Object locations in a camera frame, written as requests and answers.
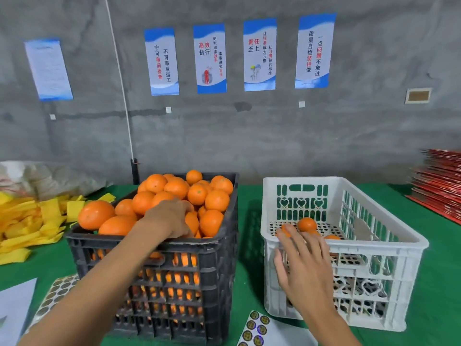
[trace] plastic crate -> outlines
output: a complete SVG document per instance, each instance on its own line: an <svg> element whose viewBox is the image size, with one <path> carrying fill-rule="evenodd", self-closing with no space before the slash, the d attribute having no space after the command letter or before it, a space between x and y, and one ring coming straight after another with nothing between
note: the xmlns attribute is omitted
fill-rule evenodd
<svg viewBox="0 0 461 346"><path fill-rule="evenodd" d="M176 174L183 179L185 175ZM204 173L203 178L216 175L234 184L219 232L211 239L161 243L156 249L161 255L144 263L128 289L110 334L201 345L218 345L227 338L237 263L239 175ZM92 234L75 225L66 239L82 278L123 237Z"/></svg>
<svg viewBox="0 0 461 346"><path fill-rule="evenodd" d="M350 326L404 331L405 316L428 241L348 180L340 177L265 178L261 235L265 239L265 300L269 314L302 319L279 286L275 231L302 217L317 222L334 274L334 305Z"/></svg>

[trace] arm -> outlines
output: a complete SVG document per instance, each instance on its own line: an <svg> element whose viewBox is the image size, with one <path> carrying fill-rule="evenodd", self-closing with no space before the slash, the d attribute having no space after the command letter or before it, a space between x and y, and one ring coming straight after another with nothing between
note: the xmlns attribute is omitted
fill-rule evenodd
<svg viewBox="0 0 461 346"><path fill-rule="evenodd" d="M290 273L287 273L282 254L276 251L274 264L280 286L320 344L360 346L333 305L329 246L322 237L305 232L300 234L288 224L285 228L293 240L277 230L277 237L290 262Z"/></svg>
<svg viewBox="0 0 461 346"><path fill-rule="evenodd" d="M186 209L186 203L173 200L147 211L120 244L33 326L18 346L99 345L152 251L167 238L189 234L184 221Z"/></svg>

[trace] black plastic crate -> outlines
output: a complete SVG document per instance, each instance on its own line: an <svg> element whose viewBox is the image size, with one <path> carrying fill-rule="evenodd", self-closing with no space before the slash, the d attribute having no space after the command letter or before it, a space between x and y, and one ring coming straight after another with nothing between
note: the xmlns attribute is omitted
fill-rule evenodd
<svg viewBox="0 0 461 346"><path fill-rule="evenodd" d="M228 335L238 248L237 173L216 175L234 184L221 227L210 239L173 239L161 243L128 289L110 335L168 339L218 345ZM175 174L185 179L186 174ZM131 199L136 191L123 199ZM123 239L92 234L78 224L65 235L80 278Z"/></svg>

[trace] white plastic crate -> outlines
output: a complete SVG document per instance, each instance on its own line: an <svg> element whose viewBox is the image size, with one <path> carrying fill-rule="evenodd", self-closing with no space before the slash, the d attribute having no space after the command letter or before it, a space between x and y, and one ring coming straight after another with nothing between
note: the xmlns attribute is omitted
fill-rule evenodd
<svg viewBox="0 0 461 346"><path fill-rule="evenodd" d="M269 314L302 319L279 286L273 258L275 230L302 217L317 222L327 240L334 304L350 326L404 331L423 250L429 242L341 177L269 177L263 182L261 235L265 239L265 301Z"/></svg>

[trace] plastic bag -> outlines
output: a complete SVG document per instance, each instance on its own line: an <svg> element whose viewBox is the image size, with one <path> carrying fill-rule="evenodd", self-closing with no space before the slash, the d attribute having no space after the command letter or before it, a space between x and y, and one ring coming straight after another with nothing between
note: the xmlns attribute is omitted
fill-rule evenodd
<svg viewBox="0 0 461 346"><path fill-rule="evenodd" d="M59 195L88 195L110 184L65 164L35 161L0 162L0 192L40 201Z"/></svg>

